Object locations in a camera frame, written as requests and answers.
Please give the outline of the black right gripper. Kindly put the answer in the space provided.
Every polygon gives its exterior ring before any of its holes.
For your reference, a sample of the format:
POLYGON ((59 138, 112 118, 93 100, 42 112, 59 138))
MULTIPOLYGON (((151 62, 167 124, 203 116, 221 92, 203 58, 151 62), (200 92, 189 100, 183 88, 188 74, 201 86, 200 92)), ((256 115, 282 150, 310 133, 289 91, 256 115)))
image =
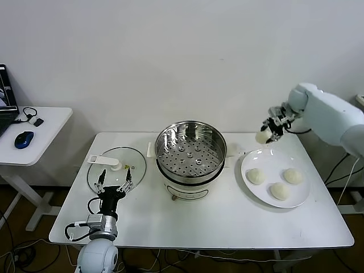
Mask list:
POLYGON ((278 141, 284 134, 284 128, 291 128, 293 122, 293 113, 271 113, 270 118, 263 121, 261 131, 270 130, 271 136, 267 143, 278 141))

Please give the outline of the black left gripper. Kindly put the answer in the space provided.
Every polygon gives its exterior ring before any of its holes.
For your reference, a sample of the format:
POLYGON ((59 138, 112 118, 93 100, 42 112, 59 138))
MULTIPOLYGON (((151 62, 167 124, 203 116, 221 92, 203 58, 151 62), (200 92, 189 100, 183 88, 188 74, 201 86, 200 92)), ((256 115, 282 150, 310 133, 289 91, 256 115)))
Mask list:
POLYGON ((120 186, 106 186, 104 187, 104 181, 106 176, 106 169, 99 175, 98 180, 94 183, 97 190, 98 197, 101 200, 100 213, 105 216, 116 216, 117 205, 120 199, 125 197, 129 191, 133 188, 133 181, 131 177, 130 168, 127 169, 125 182, 120 186))

